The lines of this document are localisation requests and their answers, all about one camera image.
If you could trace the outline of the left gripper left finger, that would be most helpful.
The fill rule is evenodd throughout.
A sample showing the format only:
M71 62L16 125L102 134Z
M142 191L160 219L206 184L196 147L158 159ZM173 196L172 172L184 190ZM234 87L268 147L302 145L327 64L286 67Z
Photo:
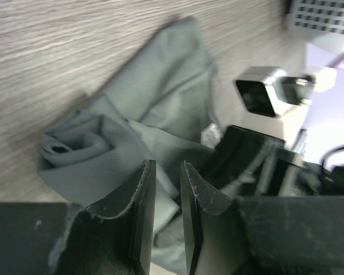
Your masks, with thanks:
M149 274L156 163L103 199L0 202L0 274Z

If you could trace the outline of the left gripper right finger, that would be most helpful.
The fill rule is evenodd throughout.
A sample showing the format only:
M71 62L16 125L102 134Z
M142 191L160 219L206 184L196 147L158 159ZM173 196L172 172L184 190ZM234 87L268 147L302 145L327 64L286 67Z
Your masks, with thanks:
M189 274L344 274L344 196L238 197L181 166Z

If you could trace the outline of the grey t shirt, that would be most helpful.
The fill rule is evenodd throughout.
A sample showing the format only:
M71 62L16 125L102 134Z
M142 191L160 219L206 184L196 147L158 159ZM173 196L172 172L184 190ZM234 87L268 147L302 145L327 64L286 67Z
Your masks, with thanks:
M38 174L68 201L89 206L156 161L153 263L186 274L180 166L199 167L212 150L213 57L198 21L160 30L85 106L44 131Z

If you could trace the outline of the white right plastic basket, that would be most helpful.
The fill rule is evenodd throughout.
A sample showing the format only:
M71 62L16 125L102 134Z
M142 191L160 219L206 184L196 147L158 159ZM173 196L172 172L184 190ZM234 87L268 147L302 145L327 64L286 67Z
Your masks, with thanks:
M344 1L292 1L286 20L299 30L344 35Z

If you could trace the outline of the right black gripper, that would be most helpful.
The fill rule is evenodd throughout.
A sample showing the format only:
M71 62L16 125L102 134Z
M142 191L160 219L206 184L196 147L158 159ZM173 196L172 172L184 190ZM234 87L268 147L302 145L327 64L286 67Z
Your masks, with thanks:
M344 146L328 152L319 164L309 163L302 156L305 139L301 130L287 150L281 139L231 125L204 163L203 178L229 197L344 195L344 165L325 168Z

